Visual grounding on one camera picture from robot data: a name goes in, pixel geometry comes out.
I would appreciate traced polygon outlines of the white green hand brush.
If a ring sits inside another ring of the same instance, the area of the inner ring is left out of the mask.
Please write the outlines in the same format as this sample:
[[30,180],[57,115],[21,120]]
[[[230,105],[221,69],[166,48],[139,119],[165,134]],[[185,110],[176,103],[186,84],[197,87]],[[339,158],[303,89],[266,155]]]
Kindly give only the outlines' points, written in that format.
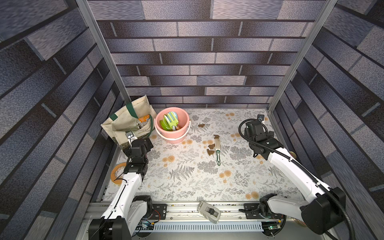
[[217,165],[220,166],[221,165],[221,158],[220,158],[221,141],[220,141],[220,137],[216,135],[215,135],[215,151],[216,151],[216,157],[217,157],[216,162],[217,162]]

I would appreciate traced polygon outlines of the pink plastic bucket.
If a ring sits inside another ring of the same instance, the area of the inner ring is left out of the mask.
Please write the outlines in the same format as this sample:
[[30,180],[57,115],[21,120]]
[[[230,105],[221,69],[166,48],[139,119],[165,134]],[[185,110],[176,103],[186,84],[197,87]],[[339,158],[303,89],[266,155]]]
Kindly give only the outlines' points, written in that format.
[[[175,112],[178,115],[178,130],[167,131],[161,126],[161,121],[164,119],[164,116],[170,112]],[[177,107],[161,110],[155,118],[155,130],[157,134],[171,144],[181,143],[186,138],[191,126],[189,114],[185,110]]]

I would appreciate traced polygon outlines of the green hand rake wooden handle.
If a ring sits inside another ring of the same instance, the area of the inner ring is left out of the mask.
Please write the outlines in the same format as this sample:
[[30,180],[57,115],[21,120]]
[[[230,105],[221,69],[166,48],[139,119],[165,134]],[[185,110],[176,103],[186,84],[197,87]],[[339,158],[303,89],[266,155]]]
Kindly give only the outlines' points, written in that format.
[[166,121],[168,122],[168,125],[173,131],[177,131],[180,129],[179,127],[179,119],[176,112],[168,112],[166,114]]

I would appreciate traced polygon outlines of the green trowel yellow blue handle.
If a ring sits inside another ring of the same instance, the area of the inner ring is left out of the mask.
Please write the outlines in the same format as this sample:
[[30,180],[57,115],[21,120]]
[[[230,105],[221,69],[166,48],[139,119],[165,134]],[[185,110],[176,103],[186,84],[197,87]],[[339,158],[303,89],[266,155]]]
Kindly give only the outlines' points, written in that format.
[[163,130],[165,131],[173,130],[165,119],[160,120],[159,123]]

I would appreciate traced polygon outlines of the blue trowel with soil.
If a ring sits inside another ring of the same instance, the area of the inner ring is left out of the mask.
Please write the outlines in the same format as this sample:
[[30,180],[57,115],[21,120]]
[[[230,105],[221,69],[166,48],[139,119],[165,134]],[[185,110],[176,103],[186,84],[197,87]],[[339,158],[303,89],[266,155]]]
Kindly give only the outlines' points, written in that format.
[[176,117],[176,115],[173,113],[173,112],[169,112],[165,115],[165,120],[168,122],[168,124],[170,125],[170,127],[174,130],[176,130],[178,124],[179,124],[179,121],[178,121],[178,118]]

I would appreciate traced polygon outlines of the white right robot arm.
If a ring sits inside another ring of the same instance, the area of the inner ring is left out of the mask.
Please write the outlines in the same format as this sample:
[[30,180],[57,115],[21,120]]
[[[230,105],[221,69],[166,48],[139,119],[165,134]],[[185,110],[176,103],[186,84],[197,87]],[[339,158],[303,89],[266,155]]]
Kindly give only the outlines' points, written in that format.
[[252,213],[264,218],[274,215],[292,217],[303,222],[312,232],[335,237],[329,233],[336,225],[345,222],[349,239],[356,239],[351,218],[346,211],[346,194],[340,188],[331,188],[321,181],[274,138],[274,132],[258,119],[246,119],[238,128],[239,135],[249,143],[254,157],[262,156],[277,167],[298,188],[303,201],[291,200],[271,193],[260,198]]

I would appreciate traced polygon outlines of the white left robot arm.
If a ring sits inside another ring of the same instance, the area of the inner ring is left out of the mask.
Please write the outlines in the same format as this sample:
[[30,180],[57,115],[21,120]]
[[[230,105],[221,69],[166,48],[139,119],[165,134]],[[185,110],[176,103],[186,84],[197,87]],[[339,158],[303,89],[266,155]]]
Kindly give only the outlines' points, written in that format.
[[142,220],[152,215],[151,197],[136,195],[147,173],[147,153],[152,148],[153,144],[148,138],[132,141],[131,155],[123,171],[122,184],[101,218],[91,221],[89,240],[131,240]]

